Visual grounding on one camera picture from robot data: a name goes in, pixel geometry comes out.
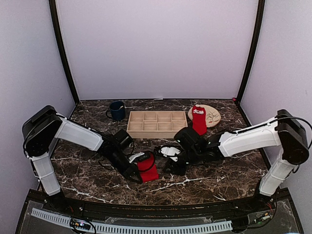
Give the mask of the plain red sock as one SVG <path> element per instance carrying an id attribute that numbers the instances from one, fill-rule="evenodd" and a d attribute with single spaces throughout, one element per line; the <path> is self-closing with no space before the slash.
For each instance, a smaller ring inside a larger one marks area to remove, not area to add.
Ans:
<path id="1" fill-rule="evenodd" d="M 143 183 L 159 179 L 154 154 L 145 152 L 142 157 L 143 159 L 137 162 L 137 167 Z"/>

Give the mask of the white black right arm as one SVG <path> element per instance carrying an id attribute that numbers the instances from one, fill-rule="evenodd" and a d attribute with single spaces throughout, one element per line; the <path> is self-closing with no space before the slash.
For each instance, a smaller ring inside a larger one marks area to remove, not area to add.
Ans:
<path id="1" fill-rule="evenodd" d="M 188 165 L 224 160 L 246 151 L 281 146 L 275 162 L 260 180 L 257 194 L 249 200 L 249 208 L 258 212 L 267 205 L 267 197 L 272 196 L 290 173 L 294 173 L 309 158 L 312 143 L 307 140 L 301 121 L 302 118 L 294 117 L 282 109 L 275 117 L 258 125 L 233 132 L 224 131 L 208 139 L 201 137 L 193 128 L 185 127 L 174 136 L 181 148 L 162 146 L 159 153 L 169 159 L 165 171 L 183 176 Z"/>

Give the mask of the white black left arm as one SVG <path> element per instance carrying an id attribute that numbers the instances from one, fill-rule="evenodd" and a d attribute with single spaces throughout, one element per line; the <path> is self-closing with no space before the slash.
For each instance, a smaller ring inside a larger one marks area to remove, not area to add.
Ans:
<path id="1" fill-rule="evenodd" d="M 22 134 L 25 156 L 31 160 L 45 192 L 51 196 L 50 205 L 59 213 L 69 208 L 69 202 L 59 194 L 61 188 L 49 155 L 54 139 L 66 140 L 97 152 L 127 180 L 143 182 L 138 167 L 123 152 L 133 142 L 125 130 L 114 135 L 102 134 L 69 120 L 57 113 L 53 106 L 47 105 L 23 124 Z"/>

